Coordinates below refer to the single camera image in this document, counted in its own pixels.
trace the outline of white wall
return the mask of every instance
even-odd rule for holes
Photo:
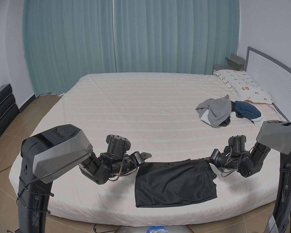
[[[23,6],[24,0],[0,0],[0,85],[11,84],[19,108],[34,94],[24,58]]]
[[[291,67],[291,0],[240,0],[237,55],[247,47],[262,51]]]

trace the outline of bed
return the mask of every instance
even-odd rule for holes
[[[250,54],[249,60],[256,54]],[[250,64],[247,69],[252,72]],[[236,100],[223,81],[214,75],[90,74],[64,94],[41,120],[33,135],[70,123],[84,131],[98,155],[107,149],[106,136],[118,134],[130,140],[132,146],[128,153],[136,150],[151,153],[148,162],[208,157],[214,148],[223,150],[232,135],[246,135],[246,148],[251,148],[259,128],[249,120],[232,118],[227,127],[212,128],[198,117],[195,107],[199,103],[226,94],[231,100]],[[274,98],[277,109],[281,109],[280,113],[286,118],[290,117],[286,106],[280,105],[279,98]],[[257,104],[256,107],[267,119],[280,120],[269,105]],[[16,193],[20,168],[19,155],[9,175]],[[188,206],[152,209],[135,207],[136,174],[98,186],[75,167],[54,181],[54,197],[50,198],[48,209],[59,217],[91,223],[187,225],[230,218],[276,199],[279,178],[277,151],[271,150],[262,170],[247,179],[236,172],[222,178],[218,170],[212,168],[217,174],[214,180],[217,184],[216,199]]]

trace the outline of fitted sheet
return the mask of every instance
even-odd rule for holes
[[[81,128],[98,155],[107,150],[108,134],[126,137],[131,149],[149,152],[148,162],[173,162],[223,151],[232,135],[246,135],[246,149],[256,142],[259,128],[248,119],[231,118],[227,127],[212,128],[200,121],[195,107],[208,98],[229,94],[214,75],[172,73],[108,73],[82,77],[41,120],[32,135],[62,124]],[[266,104],[256,107],[267,119],[279,119]],[[9,175],[18,192],[21,157]],[[217,198],[188,206],[136,208],[136,174],[97,185],[73,168],[53,182],[51,214],[91,223],[159,226],[205,223],[230,218],[276,199],[279,153],[271,150],[262,170],[244,178],[235,172],[222,178],[218,170]]]

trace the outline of white patterned pillow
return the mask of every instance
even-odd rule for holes
[[[214,74],[223,80],[239,101],[273,103],[271,96],[257,85],[245,71],[218,70]]]

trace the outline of headboard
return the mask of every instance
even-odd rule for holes
[[[291,69],[269,55],[248,47],[244,70],[270,94],[275,108],[290,121]]]

